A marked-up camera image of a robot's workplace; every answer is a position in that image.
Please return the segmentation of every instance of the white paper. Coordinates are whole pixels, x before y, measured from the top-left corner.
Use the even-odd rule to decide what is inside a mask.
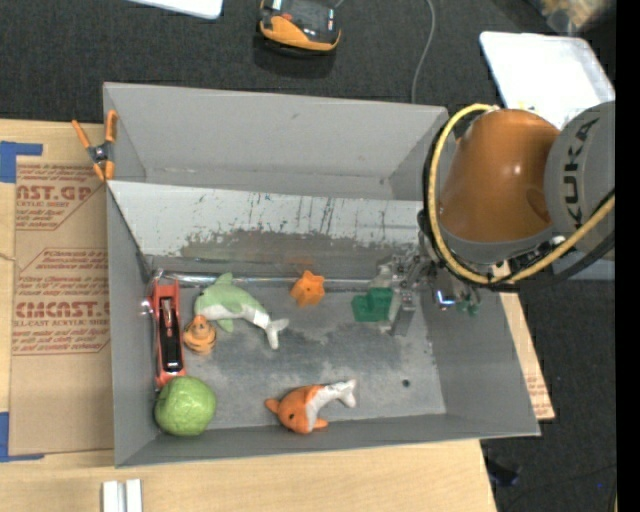
[[[222,11],[222,0],[129,0],[138,4],[160,7],[182,14],[216,19]]]
[[[583,39],[483,32],[480,45],[505,106],[535,112],[559,129],[582,111],[615,100]]]

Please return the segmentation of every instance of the green ball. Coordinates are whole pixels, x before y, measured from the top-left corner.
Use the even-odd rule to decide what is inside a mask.
[[[174,436],[202,434],[216,412],[216,395],[202,380],[174,377],[160,391],[154,415],[162,430]]]

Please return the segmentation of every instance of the yellow cable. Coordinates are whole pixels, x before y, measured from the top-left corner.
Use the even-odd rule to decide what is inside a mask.
[[[428,195],[427,195],[427,209],[429,213],[429,222],[431,224],[431,230],[433,232],[433,238],[436,242],[436,246],[440,251],[440,254],[445,259],[445,262],[449,266],[451,270],[453,270],[456,274],[469,279],[475,283],[480,284],[488,284],[489,279],[487,276],[482,274],[478,274],[476,272],[472,272],[467,268],[458,264],[454,256],[449,251],[449,248],[445,244],[442,233],[440,232],[440,224],[438,223],[438,218],[436,214],[436,178],[437,178],[437,169],[438,163],[440,162],[440,155],[442,153],[442,148],[446,142],[447,137],[453,130],[455,124],[462,119],[464,116],[477,111],[489,111],[494,110],[497,107],[492,107],[490,105],[483,104],[473,104],[468,107],[459,110],[444,126],[438,141],[436,142],[435,148],[433,149],[433,157],[431,159],[431,167],[429,169],[429,181],[428,181]]]
[[[437,169],[438,163],[440,160],[440,155],[442,153],[442,148],[444,147],[446,138],[451,133],[451,130],[455,126],[455,124],[464,116],[470,114],[471,112],[477,111],[489,111],[495,110],[497,107],[492,107],[490,105],[483,104],[474,104],[468,107],[463,108],[459,112],[457,112],[445,125],[440,137],[436,143],[436,146],[433,151],[433,158],[431,159],[431,166],[429,169],[429,193],[427,197],[427,208],[429,212],[429,221],[431,223],[431,229],[433,232],[433,238],[436,243],[440,254],[444,258],[447,266],[453,270],[456,274],[465,277],[466,279],[473,281],[479,284],[496,284],[501,282],[514,283],[521,279],[525,279],[527,277],[536,274],[546,266],[553,263],[555,260],[560,258],[563,254],[565,254],[569,249],[571,249],[576,243],[578,243],[589,231],[591,231],[604,217],[613,209],[615,206],[615,194],[613,194],[596,212],[585,222],[579,229],[575,231],[569,238],[567,238],[562,244],[556,247],[553,251],[551,251],[547,256],[542,258],[540,261],[531,265],[528,268],[517,272],[512,275],[509,279],[506,277],[502,279],[490,280],[490,278],[484,274],[479,274],[477,272],[473,272],[466,267],[460,265],[458,261],[455,259],[449,248],[447,247],[444,239],[442,238],[442,233],[440,231],[440,225],[437,219],[436,213],[436,178],[437,178]]]

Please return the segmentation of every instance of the orange figurine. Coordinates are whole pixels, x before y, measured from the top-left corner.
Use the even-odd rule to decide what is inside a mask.
[[[318,411],[333,400],[340,400],[347,407],[355,407],[353,396],[355,380],[337,382],[327,386],[303,386],[294,389],[282,400],[269,398],[264,405],[274,413],[280,423],[297,434],[310,434],[315,429],[329,425],[318,418]]]
[[[184,329],[184,344],[197,354],[208,354],[216,344],[216,330],[203,315],[196,315]]]
[[[298,301],[298,306],[315,305],[324,297],[324,277],[316,276],[305,270],[296,281],[289,294]]]

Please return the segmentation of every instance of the orange star toy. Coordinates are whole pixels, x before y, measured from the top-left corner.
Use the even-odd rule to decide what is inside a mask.
[[[324,297],[324,277],[316,276],[305,270],[302,277],[296,281],[289,294],[298,301],[298,306],[315,305]]]

